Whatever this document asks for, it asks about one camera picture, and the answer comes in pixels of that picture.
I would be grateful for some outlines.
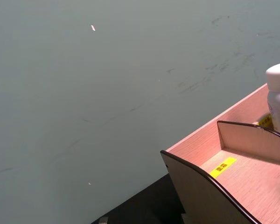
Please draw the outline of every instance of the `wooden desk organizer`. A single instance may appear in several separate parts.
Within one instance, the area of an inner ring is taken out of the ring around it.
[[[161,151],[194,224],[280,224],[280,133],[252,125],[269,112],[267,85]],[[219,176],[210,172],[237,159]]]

